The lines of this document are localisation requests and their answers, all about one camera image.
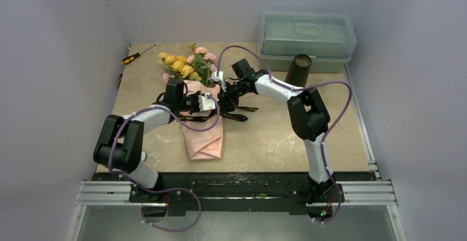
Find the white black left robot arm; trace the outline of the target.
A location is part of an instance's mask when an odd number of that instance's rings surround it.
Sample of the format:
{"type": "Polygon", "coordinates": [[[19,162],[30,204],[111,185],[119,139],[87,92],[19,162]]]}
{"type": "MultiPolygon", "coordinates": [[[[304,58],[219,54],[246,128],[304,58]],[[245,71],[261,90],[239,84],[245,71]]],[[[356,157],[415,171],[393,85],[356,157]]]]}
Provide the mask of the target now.
{"type": "Polygon", "coordinates": [[[172,79],[148,108],[126,116],[107,116],[94,149],[94,162],[140,184],[149,201],[161,200],[164,187],[158,183],[159,174],[142,159],[144,135],[173,122],[181,112],[200,112],[201,96],[201,91],[189,91],[182,80],[172,79]]]}

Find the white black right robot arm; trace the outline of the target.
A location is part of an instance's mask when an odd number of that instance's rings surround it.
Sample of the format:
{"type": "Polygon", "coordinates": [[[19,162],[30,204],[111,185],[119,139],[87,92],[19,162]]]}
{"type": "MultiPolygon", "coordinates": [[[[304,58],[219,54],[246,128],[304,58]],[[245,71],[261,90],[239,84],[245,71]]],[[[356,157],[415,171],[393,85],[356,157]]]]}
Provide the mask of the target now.
{"type": "Polygon", "coordinates": [[[218,94],[221,108],[232,112],[239,107],[239,98],[253,93],[263,95],[287,106],[291,127],[303,140],[308,161],[309,204],[336,199],[342,202],[343,191],[336,182],[327,160],[326,138],[330,115],[316,88],[293,86],[273,77],[266,70],[254,70],[246,59],[232,65],[237,76],[233,84],[226,83],[218,94]]]}

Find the pink paper flower bouquet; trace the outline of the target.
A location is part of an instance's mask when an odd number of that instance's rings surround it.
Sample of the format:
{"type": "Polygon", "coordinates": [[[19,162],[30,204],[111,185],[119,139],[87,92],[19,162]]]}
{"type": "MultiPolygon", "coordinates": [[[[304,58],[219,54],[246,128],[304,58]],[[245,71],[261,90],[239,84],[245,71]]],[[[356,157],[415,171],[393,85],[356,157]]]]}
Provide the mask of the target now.
{"type": "MultiPolygon", "coordinates": [[[[158,54],[159,63],[166,66],[162,77],[164,83],[170,79],[181,79],[186,86],[184,93],[188,95],[201,92],[211,94],[213,98],[220,93],[220,87],[214,85],[211,75],[217,71],[217,57],[205,47],[195,43],[189,46],[192,54],[175,56],[166,52],[158,54]]],[[[191,160],[221,159],[223,123],[216,116],[216,110],[204,112],[182,112],[180,119],[189,158],[191,160]]]]}

